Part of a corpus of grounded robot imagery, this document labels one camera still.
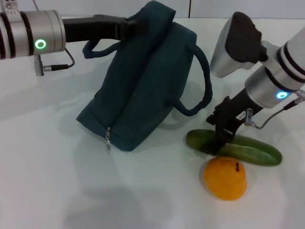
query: bag handle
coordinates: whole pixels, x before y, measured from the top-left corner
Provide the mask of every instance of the bag handle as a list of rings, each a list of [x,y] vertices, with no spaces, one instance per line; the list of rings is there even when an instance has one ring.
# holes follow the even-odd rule
[[[195,106],[193,109],[190,110],[186,109],[186,107],[178,98],[170,97],[170,102],[178,111],[180,111],[185,116],[194,116],[211,102],[213,96],[213,90],[212,90],[212,83],[210,78],[210,66],[204,52],[196,44],[188,45],[187,48],[190,51],[192,51],[194,55],[197,57],[197,59],[200,62],[201,68],[203,70],[204,81],[205,81],[204,97],[197,106]]]
[[[99,52],[92,51],[97,46],[98,43],[99,43],[99,41],[88,41],[87,42],[85,47],[82,49],[82,53],[84,54],[85,59],[92,59],[92,58],[107,56],[110,53],[117,51],[122,46],[122,42],[117,42],[105,50],[102,50]]]

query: white wall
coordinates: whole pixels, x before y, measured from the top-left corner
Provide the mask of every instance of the white wall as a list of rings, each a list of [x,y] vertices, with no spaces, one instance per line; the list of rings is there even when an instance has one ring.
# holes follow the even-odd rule
[[[251,18],[305,19],[305,0],[192,0],[192,18],[228,18],[241,11]]]
[[[58,10],[62,15],[106,14],[128,17],[150,0],[36,0],[40,10]],[[176,17],[187,18],[189,0],[159,0],[177,11]],[[20,10],[34,10],[32,0],[19,0]]]

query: green led ring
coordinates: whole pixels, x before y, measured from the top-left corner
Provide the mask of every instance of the green led ring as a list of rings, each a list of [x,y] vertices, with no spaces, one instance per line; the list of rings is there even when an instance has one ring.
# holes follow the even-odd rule
[[[39,39],[35,42],[35,47],[38,49],[44,49],[46,46],[47,46],[47,43],[43,39]]]

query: label sticker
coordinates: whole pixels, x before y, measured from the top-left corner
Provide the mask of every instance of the label sticker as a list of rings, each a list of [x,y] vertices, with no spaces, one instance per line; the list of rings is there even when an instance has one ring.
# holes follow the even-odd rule
[[[246,117],[246,111],[241,112],[236,118],[242,121]]]

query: white table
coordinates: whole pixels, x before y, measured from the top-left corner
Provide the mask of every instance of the white table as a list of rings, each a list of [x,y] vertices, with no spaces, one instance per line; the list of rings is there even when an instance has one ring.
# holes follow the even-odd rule
[[[210,60],[223,19],[176,19],[198,34]],[[254,20],[263,39],[284,44],[305,21]],[[103,41],[99,49],[112,41]],[[85,60],[85,43],[68,44],[76,59],[70,70],[36,77],[32,58],[1,61],[0,228],[1,229],[303,229],[305,224],[305,104],[280,114],[261,131],[240,133],[276,146],[278,167],[244,163],[249,189],[238,201],[217,200],[198,174],[210,156],[198,157],[183,142],[227,95],[244,87],[251,71],[212,76],[211,104],[189,118],[173,110],[131,154],[81,127],[76,116],[102,85],[113,55]],[[65,53],[45,64],[68,63]],[[182,101],[191,108],[203,96],[200,65],[194,59]],[[255,117],[261,124],[271,110]]]

